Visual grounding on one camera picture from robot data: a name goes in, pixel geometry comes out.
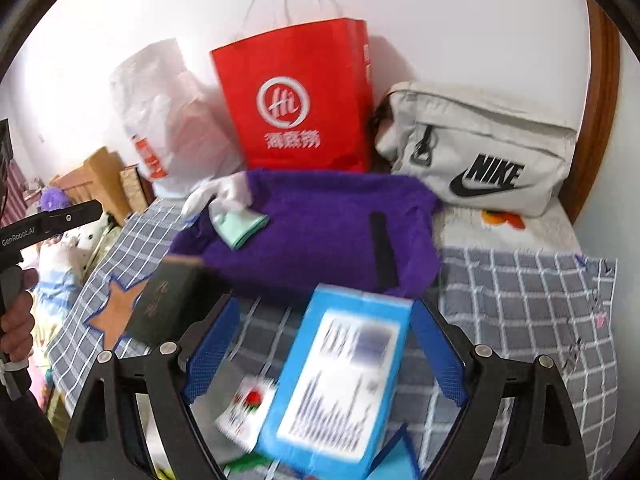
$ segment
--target blue fabric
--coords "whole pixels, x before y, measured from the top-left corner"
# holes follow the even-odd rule
[[[465,369],[446,336],[421,301],[411,310],[411,328],[445,397],[460,408],[468,399]]]
[[[240,307],[232,298],[187,363],[188,378],[182,390],[187,404],[193,404],[209,389],[239,324]]]
[[[40,269],[40,282],[34,289],[38,320],[47,316],[62,324],[81,290],[80,278],[70,270]]]
[[[414,443],[403,424],[371,464],[367,480],[420,480]]]

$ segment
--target white cloth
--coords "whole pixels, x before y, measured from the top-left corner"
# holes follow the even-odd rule
[[[209,204],[211,221],[229,211],[239,212],[248,208],[254,198],[249,190],[249,179],[245,171],[229,176],[209,180],[191,193],[182,207],[182,218],[194,219],[207,206],[212,196],[216,198]]]
[[[482,219],[482,210],[446,205],[433,217],[433,241],[436,247],[468,247],[536,253],[580,253],[580,244],[571,222],[557,197],[537,218],[522,217],[525,228],[513,228],[508,222],[490,225]]]
[[[6,387],[6,378],[4,377],[4,374],[6,372],[17,372],[18,370],[22,370],[23,368],[27,368],[28,366],[28,359],[23,359],[18,363],[5,363],[4,361],[0,360],[0,383],[2,383],[2,386]]]

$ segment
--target white plastic bag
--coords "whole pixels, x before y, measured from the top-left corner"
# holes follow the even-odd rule
[[[111,75],[111,95],[156,196],[185,198],[242,167],[175,39],[150,44]]]

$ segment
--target white wall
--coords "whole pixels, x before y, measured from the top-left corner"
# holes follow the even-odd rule
[[[617,463],[640,428],[640,62],[622,40],[620,94],[607,151],[575,223],[587,254],[619,259],[612,327],[618,358]]]
[[[134,162],[111,109],[111,71],[175,36],[190,69],[216,88],[208,52],[238,30],[249,1],[59,0],[2,83],[41,176],[69,170],[104,144]],[[369,22],[376,98],[411,78],[469,83],[546,102],[579,125],[589,62],[584,0],[337,1]]]
[[[38,172],[33,167],[31,157],[24,147],[23,136],[20,127],[15,120],[14,104],[7,91],[8,85],[0,84],[0,120],[9,119],[9,132],[11,134],[11,144],[14,149],[14,160],[18,163],[22,174],[27,178],[38,176]]]

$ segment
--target person's finger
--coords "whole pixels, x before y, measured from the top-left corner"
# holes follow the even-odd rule
[[[29,357],[31,347],[33,347],[33,336],[29,334],[29,337],[20,345],[18,345],[13,352],[11,352],[11,354],[9,355],[11,361],[13,361],[14,363],[19,363],[20,361],[23,361],[24,359]]]
[[[31,307],[33,306],[33,296],[26,290],[23,290],[15,298],[14,304],[0,318],[0,328],[3,332],[11,332],[22,326],[31,315]]]
[[[22,286],[23,288],[31,288],[38,284],[38,271],[36,269],[27,269],[22,274]]]
[[[14,352],[24,341],[31,338],[31,330],[33,330],[35,324],[35,319],[30,315],[28,320],[22,326],[4,334],[2,339],[0,339],[0,350],[5,354],[11,354]]]

